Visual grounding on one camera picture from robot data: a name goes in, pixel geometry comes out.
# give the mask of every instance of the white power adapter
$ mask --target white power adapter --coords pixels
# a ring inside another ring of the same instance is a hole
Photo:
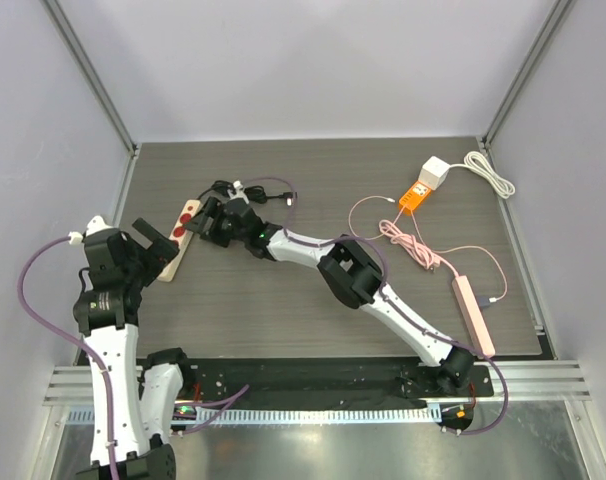
[[[443,183],[447,172],[450,169],[450,164],[444,162],[439,157],[430,157],[421,168],[419,182],[429,187],[431,190],[436,190]]]

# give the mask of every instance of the black mounting plate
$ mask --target black mounting plate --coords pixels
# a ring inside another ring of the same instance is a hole
[[[420,399],[452,397],[439,390],[434,369],[417,358],[190,359],[201,400],[250,390],[234,408],[248,410],[374,410],[421,408]],[[475,365],[477,397],[494,395],[488,368]],[[469,397],[469,387],[456,397]]]

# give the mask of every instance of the white wall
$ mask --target white wall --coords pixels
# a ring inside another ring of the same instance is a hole
[[[138,141],[484,133],[553,0],[60,0]]]
[[[549,312],[606,425],[606,0],[578,0],[494,145]]]
[[[0,0],[0,479],[25,479],[55,364],[73,348],[20,309],[29,255],[115,204],[127,155],[43,7]],[[27,279],[28,299],[74,332],[82,250],[60,247]]]

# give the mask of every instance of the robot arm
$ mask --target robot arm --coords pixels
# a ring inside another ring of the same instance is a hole
[[[355,241],[348,240],[349,243],[346,242],[344,244],[315,248],[306,247],[301,245],[301,243],[294,243],[292,238],[300,239],[305,243],[327,243],[327,240],[304,237],[293,233],[289,233],[286,237],[283,230],[279,230],[270,238],[270,242],[267,246],[267,250],[274,260],[279,262],[293,262],[306,267],[318,268],[339,301],[351,308],[354,308],[354,305],[358,304],[358,309],[369,313],[383,322],[385,326],[410,345],[417,355],[421,357],[423,363],[428,367],[439,367],[441,366],[441,362],[447,359],[452,347],[446,343],[439,342],[423,335],[421,331],[410,325],[395,310],[390,308],[383,299],[381,292],[377,290],[367,299],[368,301],[361,302],[359,301],[358,295],[351,296],[349,290],[342,288],[342,286],[346,284],[342,277],[345,277],[346,279],[349,278],[350,272],[349,270],[343,270],[341,263],[351,262],[351,268],[357,269],[359,266],[355,263],[355,257],[359,254],[360,256],[367,255]],[[449,338],[428,324],[423,317],[403,302],[403,300],[394,293],[392,287],[385,285],[383,287],[383,293],[386,297],[392,299],[397,306],[403,309],[406,315],[421,327],[426,328],[439,336]]]
[[[92,466],[77,480],[111,478],[108,418],[113,418],[114,453],[121,479],[174,479],[175,460],[169,445],[174,402],[184,386],[193,385],[192,370],[179,348],[148,356],[143,395],[136,372],[138,308],[141,290],[150,285],[178,254],[178,247],[142,219],[134,227],[152,241],[144,249],[128,234],[106,225],[101,217],[88,224],[83,238],[92,290],[74,305],[74,318],[85,343],[101,355],[112,384],[112,410],[101,370],[91,362],[95,429]]]
[[[381,268],[356,240],[330,242],[286,232],[256,215],[240,183],[235,188],[227,203],[208,198],[185,227],[222,247],[239,240],[257,258],[318,269],[341,303],[380,320],[409,344],[425,365],[436,367],[437,381],[445,393],[468,385],[473,355],[430,336],[451,340],[403,302],[389,284],[383,284]]]

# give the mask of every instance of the orange power strip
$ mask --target orange power strip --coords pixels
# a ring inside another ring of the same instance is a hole
[[[411,215],[430,193],[432,190],[427,185],[417,181],[399,200],[399,209],[406,215]]]

